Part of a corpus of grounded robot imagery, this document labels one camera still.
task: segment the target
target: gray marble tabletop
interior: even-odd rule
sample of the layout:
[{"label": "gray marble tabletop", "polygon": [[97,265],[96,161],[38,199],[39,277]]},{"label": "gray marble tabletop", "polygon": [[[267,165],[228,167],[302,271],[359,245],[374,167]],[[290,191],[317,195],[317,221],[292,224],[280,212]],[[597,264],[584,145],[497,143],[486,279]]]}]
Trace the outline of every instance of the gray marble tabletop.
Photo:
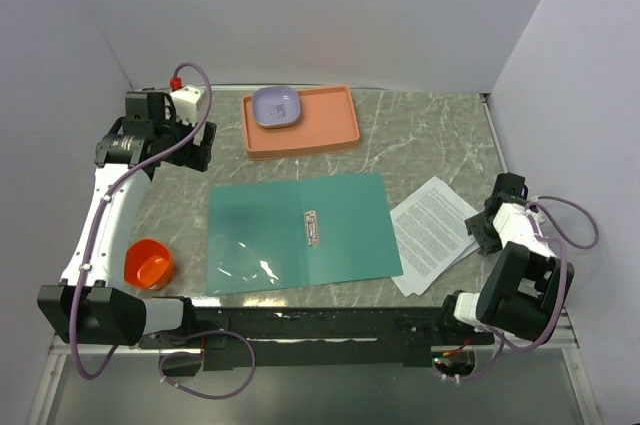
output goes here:
[{"label": "gray marble tabletop", "polygon": [[439,306],[455,290],[479,291],[496,256],[472,254],[422,295],[404,297],[390,278],[306,288],[205,297],[209,189],[218,185],[379,172],[393,208],[433,176],[476,209],[502,171],[478,95],[353,90],[360,148],[299,159],[246,158],[240,100],[253,90],[214,93],[210,121],[218,124],[205,173],[163,164],[138,213],[134,239],[151,237],[171,250],[176,273],[163,290],[140,297],[184,295],[211,306]]}]

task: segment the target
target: white wall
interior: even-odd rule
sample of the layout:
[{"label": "white wall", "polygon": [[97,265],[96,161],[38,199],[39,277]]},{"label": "white wall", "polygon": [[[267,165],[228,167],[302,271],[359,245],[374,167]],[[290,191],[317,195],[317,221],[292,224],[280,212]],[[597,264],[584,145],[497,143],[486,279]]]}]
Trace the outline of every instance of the white wall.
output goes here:
[{"label": "white wall", "polygon": [[490,99],[509,168],[602,228],[570,250],[569,312],[608,424],[640,422],[639,60],[640,0],[542,0]]},{"label": "white wall", "polygon": [[87,0],[135,86],[186,58],[214,83],[488,92],[539,0]]},{"label": "white wall", "polygon": [[89,206],[95,144],[129,84],[81,0],[0,0],[0,422],[24,423],[56,284]]}]

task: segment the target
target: orange tray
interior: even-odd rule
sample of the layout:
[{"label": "orange tray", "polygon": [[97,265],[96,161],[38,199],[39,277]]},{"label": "orange tray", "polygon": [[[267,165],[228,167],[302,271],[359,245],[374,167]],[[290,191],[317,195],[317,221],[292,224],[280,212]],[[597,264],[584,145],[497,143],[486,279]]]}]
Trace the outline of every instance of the orange tray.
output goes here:
[{"label": "orange tray", "polygon": [[249,160],[301,157],[353,150],[360,129],[349,87],[298,90],[300,120],[285,128],[267,129],[253,119],[251,95],[242,97],[244,146]]}]

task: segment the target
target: orange bowl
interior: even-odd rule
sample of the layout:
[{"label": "orange bowl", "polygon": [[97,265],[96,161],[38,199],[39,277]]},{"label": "orange bowl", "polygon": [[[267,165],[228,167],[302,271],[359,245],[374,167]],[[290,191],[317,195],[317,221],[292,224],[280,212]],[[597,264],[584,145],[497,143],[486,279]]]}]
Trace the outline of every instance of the orange bowl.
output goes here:
[{"label": "orange bowl", "polygon": [[129,247],[124,260],[124,281],[132,287],[160,290],[175,272],[171,252],[162,243],[143,238]]}]

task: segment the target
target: green folder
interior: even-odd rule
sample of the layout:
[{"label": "green folder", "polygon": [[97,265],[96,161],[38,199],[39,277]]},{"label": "green folder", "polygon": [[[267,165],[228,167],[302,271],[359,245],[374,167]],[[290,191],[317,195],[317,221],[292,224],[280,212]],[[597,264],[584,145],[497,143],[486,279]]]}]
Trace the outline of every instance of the green folder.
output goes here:
[{"label": "green folder", "polygon": [[209,296],[402,275],[379,174],[213,188],[208,236]]}]

